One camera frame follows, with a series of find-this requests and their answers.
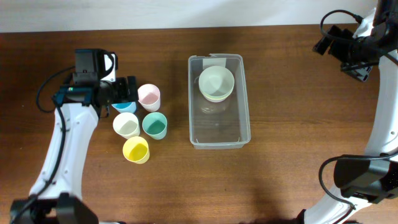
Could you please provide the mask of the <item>green plastic cup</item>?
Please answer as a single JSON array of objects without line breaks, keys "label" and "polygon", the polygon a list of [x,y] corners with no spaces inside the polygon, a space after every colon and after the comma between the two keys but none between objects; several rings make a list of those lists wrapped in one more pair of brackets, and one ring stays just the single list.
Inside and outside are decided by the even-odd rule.
[{"label": "green plastic cup", "polygon": [[167,125],[167,118],[159,112],[149,113],[142,121],[144,132],[155,140],[161,140],[166,136]]}]

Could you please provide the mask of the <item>pink plastic cup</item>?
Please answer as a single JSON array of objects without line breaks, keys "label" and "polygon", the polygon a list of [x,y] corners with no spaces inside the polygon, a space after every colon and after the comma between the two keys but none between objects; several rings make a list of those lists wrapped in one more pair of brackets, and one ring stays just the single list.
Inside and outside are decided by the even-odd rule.
[{"label": "pink plastic cup", "polygon": [[142,107],[149,111],[155,112],[160,108],[160,90],[153,84],[145,84],[138,88],[138,102]]}]

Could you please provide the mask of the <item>yellow bowl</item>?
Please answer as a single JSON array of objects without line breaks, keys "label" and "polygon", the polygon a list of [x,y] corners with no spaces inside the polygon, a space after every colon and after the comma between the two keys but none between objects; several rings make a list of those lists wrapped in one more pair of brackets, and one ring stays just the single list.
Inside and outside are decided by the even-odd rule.
[{"label": "yellow bowl", "polygon": [[205,97],[205,99],[207,99],[210,102],[219,103],[226,100],[230,96],[230,93],[218,93],[218,95],[210,95],[207,93],[202,93],[202,95]]}]

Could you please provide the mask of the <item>white bowl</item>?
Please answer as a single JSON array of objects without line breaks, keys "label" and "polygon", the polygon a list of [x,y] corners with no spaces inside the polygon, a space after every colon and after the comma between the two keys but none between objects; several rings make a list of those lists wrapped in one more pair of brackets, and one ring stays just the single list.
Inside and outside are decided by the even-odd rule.
[{"label": "white bowl", "polygon": [[210,95],[233,91],[234,75],[225,67],[208,67],[199,76],[199,89]]}]

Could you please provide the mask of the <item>pink bowl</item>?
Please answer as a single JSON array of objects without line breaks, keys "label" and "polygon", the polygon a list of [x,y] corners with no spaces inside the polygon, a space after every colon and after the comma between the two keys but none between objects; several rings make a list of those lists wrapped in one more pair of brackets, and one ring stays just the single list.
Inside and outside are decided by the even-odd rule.
[{"label": "pink bowl", "polygon": [[207,95],[206,95],[205,98],[206,98],[208,101],[212,102],[212,103],[220,103],[220,102],[226,100],[228,97],[227,97],[227,96],[223,96],[223,97],[213,97],[213,96],[207,96]]}]

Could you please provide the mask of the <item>blue plastic cup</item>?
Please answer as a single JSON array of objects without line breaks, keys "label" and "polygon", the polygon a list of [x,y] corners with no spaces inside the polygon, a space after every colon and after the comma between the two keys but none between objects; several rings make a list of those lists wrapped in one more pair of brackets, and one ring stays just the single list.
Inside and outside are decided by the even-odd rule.
[{"label": "blue plastic cup", "polygon": [[114,103],[111,106],[120,113],[135,113],[137,111],[136,102]]}]

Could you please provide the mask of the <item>yellow plastic cup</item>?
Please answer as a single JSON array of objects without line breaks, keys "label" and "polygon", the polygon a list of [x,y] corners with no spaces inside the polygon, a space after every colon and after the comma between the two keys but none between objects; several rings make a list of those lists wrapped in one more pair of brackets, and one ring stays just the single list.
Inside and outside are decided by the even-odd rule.
[{"label": "yellow plastic cup", "polygon": [[146,163],[150,158],[148,142],[139,136],[131,137],[123,145],[123,156],[136,164]]}]

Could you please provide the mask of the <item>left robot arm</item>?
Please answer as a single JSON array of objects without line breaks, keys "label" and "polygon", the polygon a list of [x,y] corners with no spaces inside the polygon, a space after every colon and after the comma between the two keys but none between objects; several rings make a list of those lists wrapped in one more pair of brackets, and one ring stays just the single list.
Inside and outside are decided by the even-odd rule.
[{"label": "left robot arm", "polygon": [[102,110],[137,100],[134,77],[116,77],[118,56],[75,50],[75,65],[52,101],[55,124],[42,170],[27,199],[14,200],[11,223],[98,223],[83,203],[81,180],[88,146]]}]

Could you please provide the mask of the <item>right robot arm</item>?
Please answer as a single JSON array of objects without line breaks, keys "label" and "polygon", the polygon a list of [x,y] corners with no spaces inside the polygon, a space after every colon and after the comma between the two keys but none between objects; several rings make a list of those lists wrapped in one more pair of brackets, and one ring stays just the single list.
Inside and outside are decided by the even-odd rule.
[{"label": "right robot arm", "polygon": [[349,11],[355,32],[333,25],[324,29],[313,51],[328,53],[340,70],[365,82],[379,70],[379,91],[372,131],[362,155],[325,160],[318,170],[324,196],[302,210],[295,223],[347,223],[361,209],[397,198],[397,0],[378,0],[366,17]]}]

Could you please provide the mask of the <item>cream plastic cup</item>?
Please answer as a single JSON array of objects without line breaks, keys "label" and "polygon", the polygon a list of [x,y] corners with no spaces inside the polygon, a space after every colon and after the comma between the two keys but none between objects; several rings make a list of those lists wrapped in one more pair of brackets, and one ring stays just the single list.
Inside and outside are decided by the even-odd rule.
[{"label": "cream plastic cup", "polygon": [[139,136],[141,133],[137,116],[128,112],[120,113],[114,118],[113,129],[118,135],[125,139]]}]

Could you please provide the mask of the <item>mint green bowl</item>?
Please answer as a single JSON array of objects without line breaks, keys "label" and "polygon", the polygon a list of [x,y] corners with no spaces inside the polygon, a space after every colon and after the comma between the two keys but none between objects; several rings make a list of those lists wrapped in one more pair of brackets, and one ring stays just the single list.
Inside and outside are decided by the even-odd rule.
[{"label": "mint green bowl", "polygon": [[212,95],[205,93],[203,90],[200,90],[200,92],[206,99],[210,99],[213,101],[222,101],[222,100],[225,100],[227,97],[229,97],[229,95],[232,93],[232,90],[226,92],[224,95],[221,95],[221,96],[212,96]]}]

